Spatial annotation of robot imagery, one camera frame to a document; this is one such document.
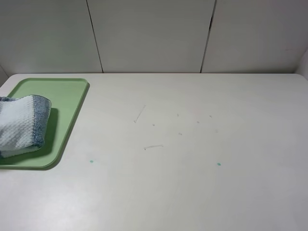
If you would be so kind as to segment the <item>green plastic tray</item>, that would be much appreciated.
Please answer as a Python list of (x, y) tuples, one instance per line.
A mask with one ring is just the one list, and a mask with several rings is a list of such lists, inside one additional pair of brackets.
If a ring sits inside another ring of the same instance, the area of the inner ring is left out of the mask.
[(82, 78), (26, 78), (5, 96), (20, 98), (40, 95), (51, 101), (44, 146), (0, 160), (1, 169), (46, 170), (60, 161), (90, 85)]

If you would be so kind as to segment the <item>blue white striped towel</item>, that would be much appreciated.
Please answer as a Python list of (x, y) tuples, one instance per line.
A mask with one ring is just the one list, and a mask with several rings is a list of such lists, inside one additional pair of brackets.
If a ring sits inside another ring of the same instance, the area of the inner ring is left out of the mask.
[(0, 156), (8, 158), (44, 146), (51, 101), (39, 95), (0, 98)]

